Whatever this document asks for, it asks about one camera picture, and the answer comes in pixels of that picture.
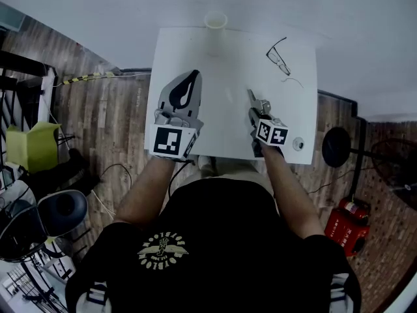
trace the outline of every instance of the person's left arm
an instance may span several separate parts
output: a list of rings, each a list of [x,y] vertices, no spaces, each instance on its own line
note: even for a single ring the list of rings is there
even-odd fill
[[[114,222],[127,222],[143,229],[160,214],[175,162],[152,157],[133,187],[123,198]]]

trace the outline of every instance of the white cable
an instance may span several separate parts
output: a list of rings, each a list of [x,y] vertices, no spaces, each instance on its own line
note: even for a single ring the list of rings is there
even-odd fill
[[[144,75],[151,75],[151,73],[150,72],[144,72],[144,73],[139,73],[139,74],[133,74],[133,75],[130,75],[130,76],[144,76]],[[81,80],[82,81],[89,81],[89,80],[100,80],[100,79],[110,79],[110,78],[128,78],[130,76],[102,76],[102,78],[88,78],[88,79],[81,79]],[[61,82],[60,84],[58,84],[56,86],[53,86],[53,87],[58,87],[62,84],[64,84],[64,83]]]
[[[64,131],[63,131],[63,130],[62,130],[62,128],[61,128],[61,125],[57,122],[57,120],[56,120],[56,119],[54,118],[54,116],[52,115],[51,110],[50,110],[50,107],[46,104],[46,101],[45,101],[45,99],[44,99],[43,95],[41,95],[40,97],[41,97],[41,98],[42,98],[42,100],[44,101],[44,103],[45,103],[45,107],[48,109],[48,111],[49,111],[49,113],[50,113],[50,115],[51,115],[51,117],[52,117],[53,121],[59,125],[59,129],[61,130],[61,132],[62,132],[62,134],[63,134],[63,136],[64,136],[64,140],[65,140],[66,147],[68,148],[68,150],[70,150],[70,146],[69,146],[69,144],[68,144],[68,141],[66,140],[66,136],[65,136]]]
[[[115,213],[113,211],[110,211],[102,202],[102,200],[97,196],[96,192],[91,189],[91,192],[93,193],[94,196],[96,196],[97,200],[100,202],[100,204],[102,205],[102,207],[107,211],[107,213],[109,214],[111,219],[114,219],[113,216],[111,215],[111,213],[113,213],[115,215]]]

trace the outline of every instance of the pants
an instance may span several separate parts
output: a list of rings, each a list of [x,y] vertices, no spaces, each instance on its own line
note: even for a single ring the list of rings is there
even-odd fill
[[[270,181],[265,176],[258,173],[250,161],[216,158],[216,169],[217,171],[210,165],[203,166],[198,173],[187,177],[180,186],[189,185],[190,183],[201,179],[232,179],[257,183],[265,188],[271,196],[274,195]]]

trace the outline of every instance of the wooden floor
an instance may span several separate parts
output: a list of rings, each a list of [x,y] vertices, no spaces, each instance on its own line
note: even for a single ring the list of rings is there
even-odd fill
[[[60,77],[59,81],[93,72],[106,72],[114,68],[108,62],[69,38],[30,19],[26,30],[18,34],[9,33],[7,35],[3,50],[54,66]],[[121,163],[128,168],[133,180],[135,180],[146,165],[149,156],[143,149],[143,137],[149,80],[149,76],[136,76],[76,82],[57,88],[55,116],[58,122],[62,123],[66,134],[76,136],[75,140],[70,141],[70,146],[79,149],[83,156],[89,159],[91,171],[100,174],[109,165]],[[356,164],[356,156],[351,155],[346,164],[334,169],[328,167],[321,156],[321,144],[324,135],[332,127],[346,128],[351,136],[352,146],[358,146],[359,121],[351,117],[351,104],[324,95],[319,95],[318,103],[317,137],[312,165],[292,166],[293,171],[307,192],[317,190],[320,186],[332,182],[346,171],[354,169]],[[380,140],[381,134],[378,131],[383,129],[381,127],[370,127],[368,144],[372,140]],[[415,130],[409,132],[414,136],[417,135]],[[65,148],[60,150],[60,154],[63,155],[62,159],[65,152]],[[266,174],[263,162],[256,162],[255,165],[261,173]],[[173,188],[176,188],[185,177],[196,170],[196,167],[188,165],[175,179]],[[320,214],[323,226],[326,225],[332,208],[338,204],[342,197],[348,194],[352,176],[353,172],[334,184],[310,194]],[[414,211],[393,197],[392,193],[385,191],[383,184],[374,182],[376,176],[377,174],[373,170],[363,173],[362,178],[364,179],[360,181],[358,189],[358,195],[361,198],[370,201],[372,204],[375,202],[381,205],[378,211],[375,210],[373,213],[375,217],[372,218],[373,223],[379,224],[382,219],[386,219],[385,221],[388,222],[392,212],[394,212],[396,221],[400,221],[401,215],[406,215],[408,217],[407,225],[411,222],[417,224]],[[116,211],[120,200],[128,191],[129,184],[129,178],[124,170],[120,166],[115,166],[106,172],[95,191],[107,208]],[[375,191],[375,185],[382,190]],[[111,223],[107,211],[92,194],[88,196],[88,202],[88,216],[85,223],[76,230],[74,237],[85,228],[91,228],[91,232],[75,244],[76,249],[84,245],[90,247],[102,229]],[[396,211],[396,207],[399,207],[402,211]],[[411,227],[411,225],[409,228],[405,226],[405,231],[408,230],[408,232],[403,236],[407,235],[407,238],[410,237],[411,239],[407,239],[406,246],[400,250],[403,258],[402,262],[408,264],[417,255],[414,248],[416,246],[416,235],[414,233],[417,232],[414,232],[415,228],[412,229]],[[363,312],[373,312],[389,296],[390,290],[392,290],[392,288],[381,287],[382,279],[391,276],[386,269],[382,271],[381,265],[382,263],[389,265],[390,259],[394,257],[384,255],[383,250],[386,247],[379,245],[379,242],[388,238],[391,233],[382,235],[381,232],[377,233],[377,228],[378,225],[372,227],[371,237],[364,251],[355,260],[351,260],[364,291]],[[79,256],[82,258],[86,252],[87,249]],[[374,268],[372,277],[368,275],[371,265]],[[395,272],[396,276],[392,279],[394,287],[406,270],[397,268]]]

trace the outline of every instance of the red box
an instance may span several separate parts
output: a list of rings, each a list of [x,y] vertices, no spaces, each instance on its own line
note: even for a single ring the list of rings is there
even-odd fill
[[[324,233],[343,247],[346,256],[353,256],[362,249],[369,226],[358,224],[357,219],[342,209],[333,209]]]

